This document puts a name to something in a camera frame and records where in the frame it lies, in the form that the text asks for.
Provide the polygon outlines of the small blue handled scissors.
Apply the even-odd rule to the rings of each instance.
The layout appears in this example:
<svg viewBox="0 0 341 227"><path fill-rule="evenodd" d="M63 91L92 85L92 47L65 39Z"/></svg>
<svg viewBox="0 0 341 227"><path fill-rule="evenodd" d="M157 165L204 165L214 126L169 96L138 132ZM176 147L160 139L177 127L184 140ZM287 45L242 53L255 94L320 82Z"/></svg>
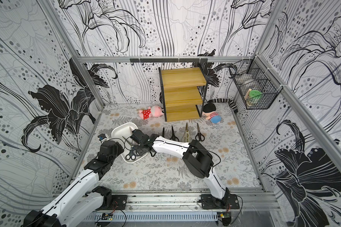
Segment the small blue handled scissors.
<svg viewBox="0 0 341 227"><path fill-rule="evenodd" d="M135 143L133 142L133 140L129 140L129 137L125 138L123 136L123 139L124 139L124 143L127 143L130 146L130 148L127 148L125 145L125 150L128 150L128 153L125 156L125 160L134 162L137 158L137 154L135 151Z"/></svg>

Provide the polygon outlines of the white plastic storage box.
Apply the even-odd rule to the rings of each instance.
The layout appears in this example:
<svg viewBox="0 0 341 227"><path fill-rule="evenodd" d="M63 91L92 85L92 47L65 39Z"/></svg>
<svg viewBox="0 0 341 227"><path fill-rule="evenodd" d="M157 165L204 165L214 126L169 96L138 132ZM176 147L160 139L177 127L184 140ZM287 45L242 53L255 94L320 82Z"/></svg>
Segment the white plastic storage box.
<svg viewBox="0 0 341 227"><path fill-rule="evenodd" d="M138 129L138 127L134 124L134 123L125 123L117 128L115 128L112 133L111 133L111 137L112 138L120 138L123 142L123 136L125 138L129 137L129 140L132 140L130 138L130 136L132 135L132 131ZM124 152L121 154L121 157L123 158L123 160L128 163L128 164L132 164L135 163L141 159L143 159L145 156L147 156L147 154L144 154L143 156L137 156L136 160L134 162L132 161L126 161L125 160L125 156L128 153L128 150L125 150L125 145L127 148L130 148L130 146L127 143L124 143Z"/></svg>

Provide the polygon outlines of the all black scissors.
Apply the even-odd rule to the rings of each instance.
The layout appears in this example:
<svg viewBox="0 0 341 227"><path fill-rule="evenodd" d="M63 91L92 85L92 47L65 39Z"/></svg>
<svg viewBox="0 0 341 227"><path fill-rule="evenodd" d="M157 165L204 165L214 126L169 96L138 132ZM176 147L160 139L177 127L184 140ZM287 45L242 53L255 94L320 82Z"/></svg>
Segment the all black scissors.
<svg viewBox="0 0 341 227"><path fill-rule="evenodd" d="M176 137L176 135L175 135L175 131L174 131L173 126L171 126L171 137L170 137L170 140L172 140L172 141L177 141L177 142L180 141L179 138Z"/></svg>

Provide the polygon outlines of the cream handled kitchen scissors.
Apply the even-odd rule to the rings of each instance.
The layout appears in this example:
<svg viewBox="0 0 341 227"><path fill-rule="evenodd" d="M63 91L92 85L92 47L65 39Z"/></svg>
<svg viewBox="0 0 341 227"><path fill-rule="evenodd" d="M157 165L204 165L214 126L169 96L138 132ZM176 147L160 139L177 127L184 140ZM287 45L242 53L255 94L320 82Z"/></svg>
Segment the cream handled kitchen scissors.
<svg viewBox="0 0 341 227"><path fill-rule="evenodd" d="M182 142L190 142L190 133L189 133L189 130L188 130L188 123L186 123L186 127L185 127L185 132L184 132L184 135L181 139Z"/></svg>

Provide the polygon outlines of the black handled steel scissors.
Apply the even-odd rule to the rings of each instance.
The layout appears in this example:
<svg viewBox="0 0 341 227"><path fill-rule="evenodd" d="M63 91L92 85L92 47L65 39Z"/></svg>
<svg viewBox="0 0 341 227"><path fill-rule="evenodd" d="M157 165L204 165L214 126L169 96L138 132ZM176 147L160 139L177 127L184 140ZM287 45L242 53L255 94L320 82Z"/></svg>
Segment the black handled steel scissors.
<svg viewBox="0 0 341 227"><path fill-rule="evenodd" d="M197 140L197 141L204 141L205 140L205 136L200 131L199 124L197 124L197 134L195 136L195 140Z"/></svg>

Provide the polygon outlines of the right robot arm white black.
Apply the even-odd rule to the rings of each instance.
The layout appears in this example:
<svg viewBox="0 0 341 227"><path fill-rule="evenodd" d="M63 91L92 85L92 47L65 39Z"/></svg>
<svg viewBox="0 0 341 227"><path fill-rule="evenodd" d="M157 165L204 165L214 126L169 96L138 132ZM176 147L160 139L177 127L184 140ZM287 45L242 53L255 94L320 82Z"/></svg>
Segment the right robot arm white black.
<svg viewBox="0 0 341 227"><path fill-rule="evenodd" d="M135 151L139 155L155 152L182 159L194 176L204 180L215 199L226 200L228 190L220 182L214 169L213 156L199 141L192 140L189 143L172 141L157 134L148 136L139 129L133 130L130 138L135 142Z"/></svg>

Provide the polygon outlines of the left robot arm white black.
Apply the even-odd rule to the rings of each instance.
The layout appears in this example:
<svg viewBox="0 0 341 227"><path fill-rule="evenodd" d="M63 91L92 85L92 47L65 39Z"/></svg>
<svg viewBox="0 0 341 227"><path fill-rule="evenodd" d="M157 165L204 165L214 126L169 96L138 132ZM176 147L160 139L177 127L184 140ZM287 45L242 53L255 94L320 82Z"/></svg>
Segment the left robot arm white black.
<svg viewBox="0 0 341 227"><path fill-rule="evenodd" d="M25 227L75 227L96 210L115 211L125 204L114 198L112 190L97 183L110 171L115 159L124 152L119 138L99 136L99 152L77 178L41 210L32 210L23 221Z"/></svg>

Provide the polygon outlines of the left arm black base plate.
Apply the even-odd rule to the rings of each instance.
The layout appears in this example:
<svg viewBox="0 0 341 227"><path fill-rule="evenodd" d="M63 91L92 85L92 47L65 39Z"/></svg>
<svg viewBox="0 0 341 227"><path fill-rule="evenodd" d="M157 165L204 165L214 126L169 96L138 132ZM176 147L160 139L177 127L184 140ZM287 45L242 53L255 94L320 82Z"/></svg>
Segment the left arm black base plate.
<svg viewBox="0 0 341 227"><path fill-rule="evenodd" d="M100 209L102 210L124 210L127 204L127 195L106 195Z"/></svg>

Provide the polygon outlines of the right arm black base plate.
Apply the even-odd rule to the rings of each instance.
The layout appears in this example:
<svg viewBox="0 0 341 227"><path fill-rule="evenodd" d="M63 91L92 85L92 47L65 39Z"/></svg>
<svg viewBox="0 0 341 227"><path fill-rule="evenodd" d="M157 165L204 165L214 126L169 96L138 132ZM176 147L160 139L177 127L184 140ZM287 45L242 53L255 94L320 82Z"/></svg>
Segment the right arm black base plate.
<svg viewBox="0 0 341 227"><path fill-rule="evenodd" d="M204 210L224 209L224 210L238 210L240 209L240 203L238 197L235 194L224 195L224 198L217 199L210 194L202 194L199 202Z"/></svg>

